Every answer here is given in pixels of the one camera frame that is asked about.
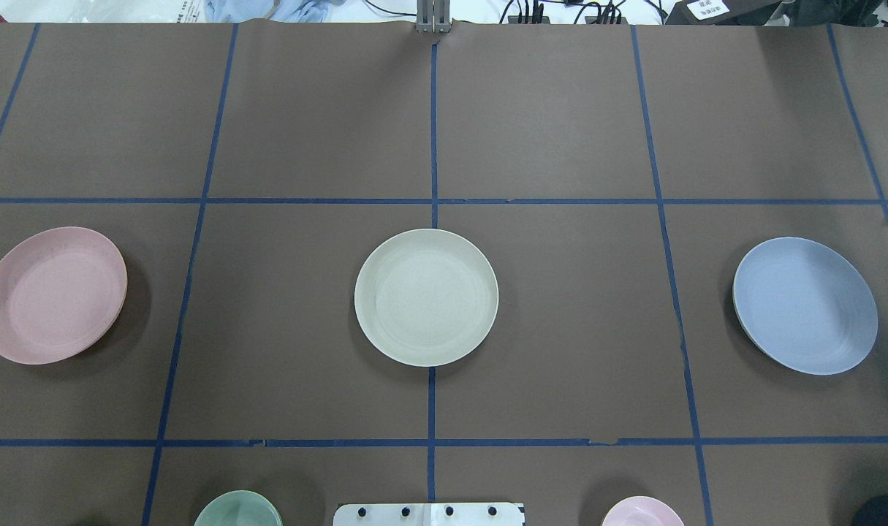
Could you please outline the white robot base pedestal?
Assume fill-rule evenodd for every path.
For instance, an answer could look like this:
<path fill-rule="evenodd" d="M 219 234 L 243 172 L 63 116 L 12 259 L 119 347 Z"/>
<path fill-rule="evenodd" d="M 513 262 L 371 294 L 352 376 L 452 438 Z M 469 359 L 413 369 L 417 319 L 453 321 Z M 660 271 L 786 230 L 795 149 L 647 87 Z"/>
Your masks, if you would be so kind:
<path fill-rule="evenodd" d="M 525 525 L 521 503 L 361 503 L 339 506 L 333 525 Z"/>

